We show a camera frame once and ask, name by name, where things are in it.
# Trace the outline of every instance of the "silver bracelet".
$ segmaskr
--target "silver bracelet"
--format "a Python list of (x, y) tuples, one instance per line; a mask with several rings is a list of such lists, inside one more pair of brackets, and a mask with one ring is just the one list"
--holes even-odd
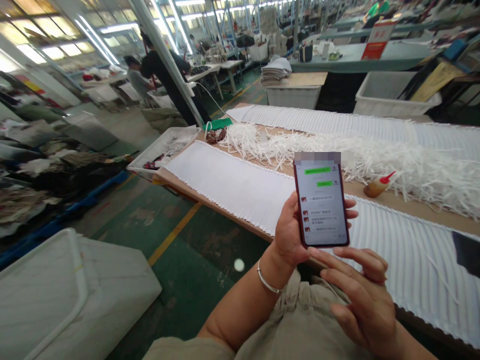
[(283, 289), (278, 290), (278, 289), (274, 288), (273, 286), (270, 286), (269, 283), (265, 281), (264, 277), (262, 276), (262, 273), (260, 272), (260, 259), (258, 259), (258, 266), (256, 268), (256, 271), (258, 272), (258, 276), (260, 276), (261, 282), (263, 283), (263, 285), (265, 285), (267, 287), (268, 290), (274, 292), (277, 295), (284, 291)]

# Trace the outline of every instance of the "forearm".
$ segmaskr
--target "forearm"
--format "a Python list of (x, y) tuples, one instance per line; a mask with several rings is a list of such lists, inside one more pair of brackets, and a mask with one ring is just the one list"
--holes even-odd
[[(213, 338), (235, 352), (270, 317), (279, 295), (260, 280), (255, 265), (230, 289), (210, 314), (198, 333), (200, 338)], [(260, 259), (265, 281), (283, 289), (295, 267), (287, 264), (273, 242)]]
[(398, 321), (397, 336), (401, 343), (401, 353), (396, 360), (436, 360), (437, 358), (426, 348), (423, 347)]

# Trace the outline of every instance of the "floor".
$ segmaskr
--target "floor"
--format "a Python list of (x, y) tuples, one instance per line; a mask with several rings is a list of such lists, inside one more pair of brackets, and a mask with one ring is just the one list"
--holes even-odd
[[(225, 109), (240, 102), (266, 105), (267, 94), (259, 77), (259, 69), (249, 71), (240, 94), (224, 94), (224, 100), (217, 94), (213, 97)], [(208, 94), (202, 102), (213, 119), (223, 115)], [(79, 110), (95, 113), (120, 139), (105, 150), (112, 155), (142, 151), (159, 136), (136, 106), (120, 113), (91, 105), (73, 111)], [(249, 269), (268, 245), (213, 210), (135, 175), (100, 199), (71, 226), (90, 239), (141, 250), (163, 288), (109, 360), (141, 359), (160, 337), (194, 337), (215, 305), (242, 277), (243, 272), (234, 270), (235, 259), (242, 259)]]

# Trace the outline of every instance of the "orange bottle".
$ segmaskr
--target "orange bottle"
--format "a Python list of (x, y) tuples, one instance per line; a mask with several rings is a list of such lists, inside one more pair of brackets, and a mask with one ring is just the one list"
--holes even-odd
[(363, 188), (363, 192), (369, 198), (376, 198), (381, 193), (383, 193), (390, 185), (390, 177), (395, 174), (395, 171), (388, 176), (379, 177), (378, 179), (373, 180), (367, 186)]

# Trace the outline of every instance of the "white pleated fabric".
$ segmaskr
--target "white pleated fabric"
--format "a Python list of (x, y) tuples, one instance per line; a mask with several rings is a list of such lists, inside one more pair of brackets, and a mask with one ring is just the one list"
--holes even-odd
[[(270, 235), (291, 176), (196, 141), (165, 168), (198, 193)], [(425, 322), (480, 349), (480, 279), (457, 264), (452, 229), (348, 196), (357, 201), (351, 246), (370, 248), (389, 263), (388, 291), (395, 303)], [(480, 238), (466, 234), (480, 241)], [(360, 267), (350, 261), (357, 270)]]
[(458, 159), (480, 161), (480, 129), (435, 123), (254, 105), (227, 111), (234, 120), (307, 133), (361, 136), (450, 151)]

